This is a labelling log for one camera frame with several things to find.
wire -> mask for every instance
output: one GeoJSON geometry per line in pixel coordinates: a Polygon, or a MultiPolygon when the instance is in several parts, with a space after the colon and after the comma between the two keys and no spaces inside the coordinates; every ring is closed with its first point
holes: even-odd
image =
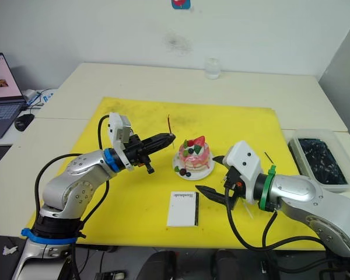
{"type": "Polygon", "coordinates": [[[344,271],[345,270],[342,268],[326,268],[326,269],[319,271],[319,279],[323,280],[325,273],[329,273],[330,275],[333,275],[333,272],[344,272],[344,271]]]}
{"type": "Polygon", "coordinates": [[[83,272],[83,270],[85,269],[88,259],[89,259],[89,249],[87,249],[87,256],[86,256],[86,260],[84,261],[83,267],[82,267],[82,269],[81,269],[80,271],[78,271],[78,274],[79,274],[79,275],[80,275],[80,274],[83,272]]]}
{"type": "MultiPolygon", "coordinates": [[[[104,115],[100,121],[99,121],[99,125],[98,125],[98,128],[97,128],[97,138],[99,140],[99,148],[102,149],[102,142],[101,142],[101,126],[102,126],[102,122],[103,120],[105,120],[106,118],[108,118],[109,115],[104,115]]],[[[66,155],[62,155],[62,156],[58,156],[58,157],[55,157],[53,160],[51,160],[50,162],[48,162],[39,172],[39,174],[37,175],[36,177],[36,181],[35,181],[35,188],[34,188],[34,196],[35,196],[35,205],[36,205],[36,217],[35,217],[35,223],[36,221],[38,220],[39,218],[39,212],[40,212],[40,199],[39,199],[39,182],[40,182],[40,179],[41,179],[41,176],[43,175],[43,173],[47,170],[47,168],[53,164],[54,162],[60,160],[60,159],[63,159],[63,158],[67,158],[67,157],[70,157],[70,156],[80,156],[81,153],[68,153],[66,155]]],[[[107,194],[109,192],[109,188],[110,188],[110,185],[109,185],[109,181],[106,181],[106,188],[105,188],[105,192],[103,194],[103,196],[101,197],[100,201],[92,208],[92,210],[87,214],[86,218],[80,222],[76,232],[78,233],[81,229],[83,229],[84,227],[84,224],[89,220],[89,218],[96,212],[96,210],[98,209],[98,207],[103,203],[103,201],[105,200],[105,198],[107,197],[107,194]]],[[[80,280],[80,272],[78,272],[78,268],[76,266],[76,258],[75,258],[75,243],[72,243],[71,244],[71,251],[72,251],[72,271],[73,271],[73,274],[74,274],[74,277],[76,280],[80,280]]]]}
{"type": "MultiPolygon", "coordinates": [[[[270,227],[272,226],[273,222],[275,221],[276,217],[278,216],[277,211],[274,212],[274,214],[272,214],[270,220],[268,221],[266,227],[263,230],[263,234],[262,234],[262,246],[266,247],[266,238],[267,238],[267,233],[270,229],[270,227]]],[[[312,262],[308,265],[305,265],[304,267],[300,267],[300,268],[285,268],[285,267],[280,267],[278,266],[270,257],[270,255],[268,254],[268,252],[264,252],[266,254],[266,257],[268,259],[268,261],[270,262],[270,264],[276,268],[278,271],[281,272],[285,272],[285,273],[289,273],[289,274],[294,274],[294,273],[301,273],[301,272],[305,272],[307,270],[310,270],[318,265],[327,263],[329,261],[331,261],[332,259],[329,258],[322,258],[320,260],[317,260],[315,262],[312,262]]]]}
{"type": "Polygon", "coordinates": [[[248,244],[248,242],[246,242],[241,237],[239,231],[237,230],[237,228],[235,226],[235,223],[234,223],[233,217],[232,217],[231,206],[230,206],[230,202],[229,202],[229,189],[228,188],[225,189],[224,196],[225,196],[225,202],[226,202],[226,208],[227,208],[227,217],[228,217],[229,225],[230,225],[234,235],[238,239],[238,241],[247,249],[250,249],[250,250],[256,251],[256,252],[265,252],[265,251],[270,251],[270,250],[272,250],[274,248],[280,247],[280,246],[282,246],[284,244],[287,244],[287,243],[290,243],[290,242],[294,242],[294,241],[299,241],[299,240],[310,240],[310,241],[314,241],[314,242],[317,242],[317,243],[320,243],[320,244],[324,245],[323,242],[320,239],[312,237],[312,236],[295,236],[295,237],[290,237],[290,238],[287,238],[287,239],[283,239],[283,240],[281,240],[279,242],[276,242],[276,243],[271,244],[271,245],[266,246],[266,247],[255,247],[255,246],[252,246],[252,245],[248,244]]]}
{"type": "Polygon", "coordinates": [[[7,236],[6,238],[9,239],[9,241],[10,241],[10,243],[12,244],[13,247],[16,247],[16,246],[17,246],[9,236],[7,236]]]}
{"type": "Polygon", "coordinates": [[[97,138],[99,140],[99,149],[102,150],[103,149],[103,144],[102,144],[102,141],[101,141],[101,126],[103,124],[103,121],[106,119],[106,118],[109,118],[109,115],[104,115],[102,116],[102,118],[100,119],[99,121],[99,125],[97,126],[97,138]]]}
{"type": "Polygon", "coordinates": [[[41,92],[37,92],[38,96],[35,98],[35,100],[39,98],[39,101],[30,107],[30,114],[32,109],[36,109],[34,108],[34,106],[37,106],[41,102],[41,95],[43,94],[43,92],[46,92],[47,90],[51,90],[51,89],[44,89],[41,92]]]}
{"type": "Polygon", "coordinates": [[[105,256],[105,252],[103,252],[103,253],[101,254],[101,260],[100,260],[100,273],[101,273],[101,271],[102,271],[102,267],[103,267],[103,259],[104,259],[104,256],[105,256]]]}
{"type": "MultiPolygon", "coordinates": [[[[328,262],[328,268],[329,269],[333,268],[333,263],[331,261],[328,262]]],[[[335,280],[333,271],[329,272],[329,277],[331,278],[331,280],[335,280]]]]}
{"type": "MultiPolygon", "coordinates": [[[[109,118],[109,115],[104,115],[102,116],[102,118],[100,119],[99,121],[99,124],[97,126],[97,139],[99,141],[99,149],[102,150],[103,149],[103,145],[102,145],[102,141],[101,141],[101,127],[102,127],[102,123],[103,121],[106,119],[106,118],[109,118]]],[[[103,194],[103,196],[101,197],[100,201],[93,207],[93,209],[88,213],[88,215],[86,216],[86,218],[80,223],[79,227],[78,227],[78,230],[77,231],[80,231],[83,227],[84,227],[84,224],[89,220],[89,218],[93,215],[93,213],[98,209],[98,207],[103,203],[103,201],[105,200],[105,198],[107,197],[107,194],[109,192],[109,188],[110,188],[110,183],[109,181],[107,180],[106,181],[106,187],[105,187],[105,192],[103,194]]],[[[105,252],[103,252],[102,256],[101,256],[101,261],[100,261],[100,272],[101,272],[101,268],[102,268],[102,261],[103,261],[103,257],[104,257],[104,254],[105,252]]],[[[72,256],[72,269],[73,269],[73,273],[74,273],[74,276],[75,276],[75,279],[76,280],[80,280],[80,276],[79,276],[79,273],[78,272],[78,269],[76,267],[76,260],[75,260],[75,253],[73,253],[73,256],[72,256]]]]}
{"type": "Polygon", "coordinates": [[[76,247],[76,244],[71,243],[71,269],[72,269],[72,273],[74,274],[74,278],[76,280],[81,280],[81,277],[79,276],[78,268],[76,267],[75,247],[76,247]]]}
{"type": "Polygon", "coordinates": [[[29,107],[29,108],[23,109],[22,111],[30,110],[30,113],[29,113],[29,114],[31,114],[31,110],[40,110],[40,109],[41,109],[41,107],[35,107],[35,108],[29,107]]]}

yellow mat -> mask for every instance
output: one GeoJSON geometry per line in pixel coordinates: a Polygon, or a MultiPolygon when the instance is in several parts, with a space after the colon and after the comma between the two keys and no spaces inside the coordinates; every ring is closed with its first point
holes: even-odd
{"type": "MultiPolygon", "coordinates": [[[[168,132],[167,115],[176,135],[172,145],[150,156],[153,174],[145,167],[134,171],[124,170],[110,181],[110,192],[101,207],[83,229],[86,244],[113,244],[158,247],[213,247],[243,248],[228,224],[226,209],[199,196],[197,227],[167,227],[167,213],[171,191],[196,191],[195,184],[215,188],[222,193],[227,169],[219,164],[200,181],[180,178],[172,168],[172,157],[185,139],[205,135],[214,155],[224,155],[240,140],[245,140],[261,158],[265,172],[271,163],[267,152],[276,164],[278,174],[298,174],[296,165],[282,135],[275,111],[268,108],[247,108],[198,104],[164,103],[114,99],[105,97],[83,131],[71,152],[88,153],[98,149],[97,124],[109,112],[126,115],[132,128],[141,139],[160,132],[168,132]]],[[[102,139],[104,148],[110,147],[104,122],[102,139]]],[[[60,172],[69,162],[66,160],[60,172]]],[[[88,213],[104,193],[102,185],[96,191],[85,213],[88,213]]],[[[240,199],[233,210],[234,221],[241,235],[255,246],[261,245],[263,229],[272,214],[249,205],[240,199]]],[[[316,236],[307,226],[290,220],[282,212],[273,224],[267,244],[297,235],[316,236]]],[[[317,243],[297,241],[283,249],[320,249],[317,243]]]]}

white wall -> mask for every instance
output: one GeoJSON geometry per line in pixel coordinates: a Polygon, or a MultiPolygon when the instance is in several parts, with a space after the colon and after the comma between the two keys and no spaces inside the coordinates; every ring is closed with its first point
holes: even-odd
{"type": "Polygon", "coordinates": [[[319,78],[350,29],[350,0],[191,2],[0,0],[0,51],[24,88],[57,87],[82,61],[203,68],[205,56],[319,78]]]}
{"type": "Polygon", "coordinates": [[[350,32],[319,81],[350,133],[350,32]]]}

blue ring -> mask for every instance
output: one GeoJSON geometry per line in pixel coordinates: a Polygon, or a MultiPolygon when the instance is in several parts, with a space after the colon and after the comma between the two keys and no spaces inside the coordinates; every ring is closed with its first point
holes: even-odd
{"type": "Polygon", "coordinates": [[[118,166],[116,165],[115,160],[111,156],[109,149],[104,150],[104,155],[105,155],[105,162],[114,170],[114,172],[118,173],[120,170],[118,166]]]}
{"type": "Polygon", "coordinates": [[[27,236],[33,242],[40,243],[40,244],[49,244],[49,245],[64,245],[64,244],[75,243],[76,240],[78,239],[77,237],[66,238],[66,239],[42,238],[42,237],[35,236],[28,227],[22,229],[21,235],[27,236]]]}

card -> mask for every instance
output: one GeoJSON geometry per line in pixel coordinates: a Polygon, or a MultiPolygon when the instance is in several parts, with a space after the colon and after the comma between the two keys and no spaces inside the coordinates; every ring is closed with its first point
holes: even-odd
{"type": "Polygon", "coordinates": [[[167,226],[198,225],[198,192],[172,191],[167,226]]]}

